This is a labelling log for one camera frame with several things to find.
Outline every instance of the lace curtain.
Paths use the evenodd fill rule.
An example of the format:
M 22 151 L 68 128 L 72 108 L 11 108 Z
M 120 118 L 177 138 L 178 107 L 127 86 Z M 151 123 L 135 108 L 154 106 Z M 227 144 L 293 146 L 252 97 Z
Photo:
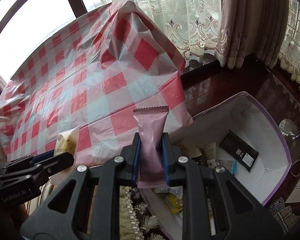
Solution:
M 119 0 L 93 0 L 95 7 Z M 215 49 L 221 0 L 133 0 L 167 35 L 185 59 Z
M 279 60 L 281 68 L 299 83 L 300 90 L 300 0 L 289 0 L 288 24 Z

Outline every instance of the box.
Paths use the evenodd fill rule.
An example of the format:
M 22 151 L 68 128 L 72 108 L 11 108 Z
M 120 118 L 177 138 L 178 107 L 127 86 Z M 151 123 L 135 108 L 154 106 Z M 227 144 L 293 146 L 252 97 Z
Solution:
M 250 172 L 238 163 L 235 178 L 264 206 L 291 167 L 287 143 L 266 109 L 248 93 L 240 92 L 194 116 L 193 121 L 170 135 L 173 144 L 183 139 L 198 147 L 216 142 L 216 158 L 234 160 L 219 147 L 231 130 L 259 152 Z

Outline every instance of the red checkered tablecloth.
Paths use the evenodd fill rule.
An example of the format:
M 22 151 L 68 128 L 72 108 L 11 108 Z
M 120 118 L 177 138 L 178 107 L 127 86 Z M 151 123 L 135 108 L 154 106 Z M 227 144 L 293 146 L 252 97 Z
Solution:
M 54 149 L 80 126 L 76 165 L 104 163 L 131 144 L 135 108 L 168 105 L 165 131 L 192 122 L 179 73 L 185 61 L 132 1 L 85 14 L 47 39 L 0 95 L 8 161 Z

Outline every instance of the pink wrapper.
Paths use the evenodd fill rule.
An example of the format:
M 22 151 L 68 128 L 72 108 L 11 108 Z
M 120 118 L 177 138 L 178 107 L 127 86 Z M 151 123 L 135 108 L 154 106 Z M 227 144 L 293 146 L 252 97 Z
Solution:
M 158 152 L 168 106 L 134 109 L 141 140 L 138 187 L 166 187 L 161 154 Z

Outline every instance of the snack wrapper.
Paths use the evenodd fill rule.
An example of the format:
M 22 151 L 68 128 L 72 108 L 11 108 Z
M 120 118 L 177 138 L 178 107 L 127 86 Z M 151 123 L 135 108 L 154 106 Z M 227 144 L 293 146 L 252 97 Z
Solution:
M 200 149 L 207 158 L 207 163 L 209 168 L 214 168 L 218 166 L 216 163 L 216 143 L 206 144 L 202 149 Z
M 163 194 L 163 199 L 172 214 L 179 213 L 183 210 L 183 200 L 177 199 L 172 193 Z
M 237 171 L 237 161 L 236 160 L 218 160 L 216 159 L 217 165 L 224 166 L 232 175 Z
M 183 197 L 183 187 L 160 187 L 154 190 L 154 193 L 171 193 L 175 195 L 177 199 L 182 199 Z
M 64 131 L 58 134 L 56 147 L 54 149 L 54 156 L 69 152 L 74 156 L 74 164 L 77 156 L 77 145 L 79 139 L 79 126 Z M 74 165 L 63 171 L 58 172 L 51 177 L 51 184 L 60 184 L 73 170 Z
M 186 143 L 184 140 L 178 145 L 183 156 L 190 159 L 199 157 L 202 155 L 200 149 L 195 144 Z
M 164 171 L 159 144 L 168 106 L 134 109 L 141 140 L 138 187 L 165 187 Z

